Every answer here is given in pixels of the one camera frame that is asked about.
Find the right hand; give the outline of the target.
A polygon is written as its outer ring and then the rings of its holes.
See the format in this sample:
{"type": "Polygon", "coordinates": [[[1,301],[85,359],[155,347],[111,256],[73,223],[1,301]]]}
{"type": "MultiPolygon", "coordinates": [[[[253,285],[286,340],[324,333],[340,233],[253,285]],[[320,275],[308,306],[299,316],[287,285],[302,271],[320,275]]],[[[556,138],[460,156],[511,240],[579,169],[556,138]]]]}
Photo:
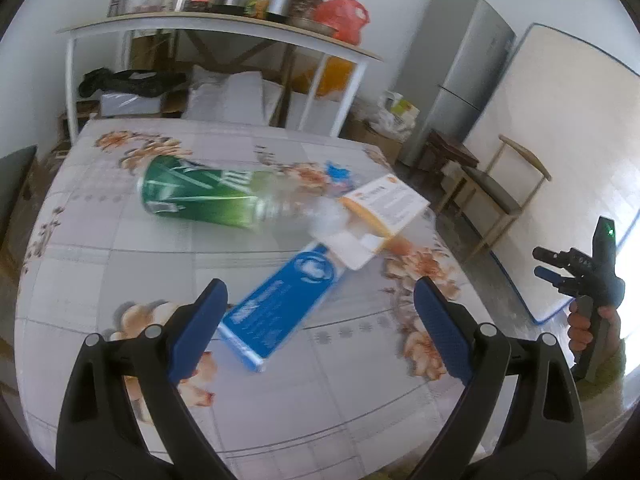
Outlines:
{"type": "MultiPolygon", "coordinates": [[[[608,322],[608,338],[606,338],[603,357],[608,359],[620,348],[620,316],[614,307],[600,307],[598,313],[602,320],[608,322]]],[[[591,322],[588,316],[578,312],[578,302],[573,300],[570,304],[570,315],[568,316],[567,335],[570,338],[570,350],[574,353],[585,351],[593,341],[590,333],[591,322]]]]}

